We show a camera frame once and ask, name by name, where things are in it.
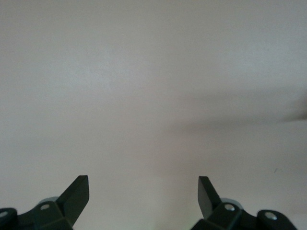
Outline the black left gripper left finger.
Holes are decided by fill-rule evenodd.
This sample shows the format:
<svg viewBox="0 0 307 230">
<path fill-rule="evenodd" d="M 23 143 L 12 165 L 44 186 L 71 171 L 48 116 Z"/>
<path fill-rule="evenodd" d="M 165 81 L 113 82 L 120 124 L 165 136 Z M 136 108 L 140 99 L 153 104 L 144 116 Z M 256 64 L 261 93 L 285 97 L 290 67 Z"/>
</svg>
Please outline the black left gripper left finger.
<svg viewBox="0 0 307 230">
<path fill-rule="evenodd" d="M 88 176 L 79 175 L 59 197 L 23 214 L 12 207 L 0 208 L 0 230 L 73 230 L 89 197 Z"/>
</svg>

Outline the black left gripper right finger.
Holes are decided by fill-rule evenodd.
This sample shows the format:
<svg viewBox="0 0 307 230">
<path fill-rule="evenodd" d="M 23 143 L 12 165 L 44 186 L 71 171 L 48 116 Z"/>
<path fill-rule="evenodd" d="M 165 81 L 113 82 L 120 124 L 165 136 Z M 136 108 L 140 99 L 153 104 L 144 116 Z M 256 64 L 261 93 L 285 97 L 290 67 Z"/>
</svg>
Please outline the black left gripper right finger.
<svg viewBox="0 0 307 230">
<path fill-rule="evenodd" d="M 220 198 L 207 176 L 198 178 L 198 203 L 203 218 L 191 230 L 297 230 L 283 213 L 263 209 L 253 216 L 237 201 Z"/>
</svg>

